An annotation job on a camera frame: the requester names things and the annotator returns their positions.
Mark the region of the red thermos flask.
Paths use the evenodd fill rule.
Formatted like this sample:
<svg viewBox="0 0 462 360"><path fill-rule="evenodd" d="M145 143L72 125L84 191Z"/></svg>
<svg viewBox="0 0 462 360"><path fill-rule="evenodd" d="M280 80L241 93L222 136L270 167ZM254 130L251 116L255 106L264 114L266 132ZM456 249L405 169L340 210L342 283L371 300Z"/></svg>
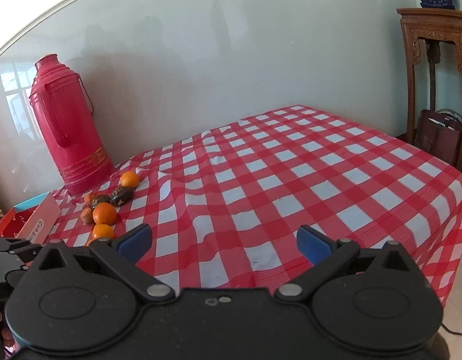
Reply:
<svg viewBox="0 0 462 360"><path fill-rule="evenodd" d="M40 58L29 102L69 194L103 183L113 172L92 115L94 105L80 75L55 54Z"/></svg>

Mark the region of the large orange tangerine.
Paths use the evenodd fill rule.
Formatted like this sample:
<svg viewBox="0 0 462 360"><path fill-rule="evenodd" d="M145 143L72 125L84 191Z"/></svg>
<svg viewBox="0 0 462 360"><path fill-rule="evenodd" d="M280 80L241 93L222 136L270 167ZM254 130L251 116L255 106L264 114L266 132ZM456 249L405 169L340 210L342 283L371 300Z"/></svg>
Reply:
<svg viewBox="0 0 462 360"><path fill-rule="evenodd" d="M99 203L93 210L93 220L95 224L115 224L117 212L111 203Z"/></svg>

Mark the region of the carved wooden plant stand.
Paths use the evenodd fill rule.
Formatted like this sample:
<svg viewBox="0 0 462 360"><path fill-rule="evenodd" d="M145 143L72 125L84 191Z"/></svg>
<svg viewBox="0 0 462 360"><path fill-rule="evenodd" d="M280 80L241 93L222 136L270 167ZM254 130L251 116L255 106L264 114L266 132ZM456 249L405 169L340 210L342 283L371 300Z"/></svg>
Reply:
<svg viewBox="0 0 462 360"><path fill-rule="evenodd" d="M408 143L415 141L416 124L416 65L421 61L420 44L425 44L429 71L429 105L437 105L436 65L441 62L440 44L456 48L458 71L462 74L462 11L442 8L398 8L401 16L402 39L407 66L407 135ZM462 169L462 139L456 160Z"/></svg>

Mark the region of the dark red paper bag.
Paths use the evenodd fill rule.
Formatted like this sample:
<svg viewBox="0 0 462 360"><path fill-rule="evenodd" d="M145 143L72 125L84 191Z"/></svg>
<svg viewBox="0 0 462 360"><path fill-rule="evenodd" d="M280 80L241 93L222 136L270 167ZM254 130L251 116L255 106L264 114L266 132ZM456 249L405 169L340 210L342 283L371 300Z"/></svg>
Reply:
<svg viewBox="0 0 462 360"><path fill-rule="evenodd" d="M415 145L455 165L462 140L462 116L450 109L423 110L418 118Z"/></svg>

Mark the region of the red white checkered tablecloth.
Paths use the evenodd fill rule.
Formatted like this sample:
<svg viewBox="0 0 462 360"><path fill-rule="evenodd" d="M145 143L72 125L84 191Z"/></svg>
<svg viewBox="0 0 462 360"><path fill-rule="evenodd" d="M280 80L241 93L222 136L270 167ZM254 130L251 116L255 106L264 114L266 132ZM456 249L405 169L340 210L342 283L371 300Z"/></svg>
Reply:
<svg viewBox="0 0 462 360"><path fill-rule="evenodd" d="M308 269L303 224L366 248L401 243L445 301L462 256L462 173L403 141L310 107L213 128L130 158L140 177L115 233L151 226L140 268L183 288L276 289Z"/></svg>

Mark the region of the red gift box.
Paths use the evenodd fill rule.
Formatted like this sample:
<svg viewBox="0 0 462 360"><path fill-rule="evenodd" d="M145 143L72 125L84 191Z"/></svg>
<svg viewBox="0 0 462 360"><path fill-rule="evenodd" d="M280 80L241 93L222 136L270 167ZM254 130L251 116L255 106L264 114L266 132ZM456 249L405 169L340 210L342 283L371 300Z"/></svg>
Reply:
<svg viewBox="0 0 462 360"><path fill-rule="evenodd" d="M13 206L0 220L0 237L44 244L61 210L52 193L41 194Z"/></svg>

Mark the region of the dark brown fruit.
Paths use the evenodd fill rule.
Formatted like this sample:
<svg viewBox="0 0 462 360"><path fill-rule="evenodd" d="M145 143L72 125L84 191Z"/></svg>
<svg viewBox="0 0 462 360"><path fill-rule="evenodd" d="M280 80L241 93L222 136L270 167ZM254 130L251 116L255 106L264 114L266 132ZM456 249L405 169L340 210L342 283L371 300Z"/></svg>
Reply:
<svg viewBox="0 0 462 360"><path fill-rule="evenodd" d="M90 207L94 210L101 203L110 203L111 197L108 195L96 195L91 199Z"/></svg>
<svg viewBox="0 0 462 360"><path fill-rule="evenodd" d="M122 206L133 200L134 189L128 186L118 186L111 194L110 203L113 206Z"/></svg>

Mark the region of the brown orange small fruit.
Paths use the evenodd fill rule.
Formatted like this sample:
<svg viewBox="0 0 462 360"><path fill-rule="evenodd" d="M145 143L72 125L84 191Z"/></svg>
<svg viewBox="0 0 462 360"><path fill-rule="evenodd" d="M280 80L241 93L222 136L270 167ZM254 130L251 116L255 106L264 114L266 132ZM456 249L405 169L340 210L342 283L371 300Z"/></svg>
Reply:
<svg viewBox="0 0 462 360"><path fill-rule="evenodd" d="M91 207L86 207L81 211L80 220L86 225L94 224L93 210Z"/></svg>

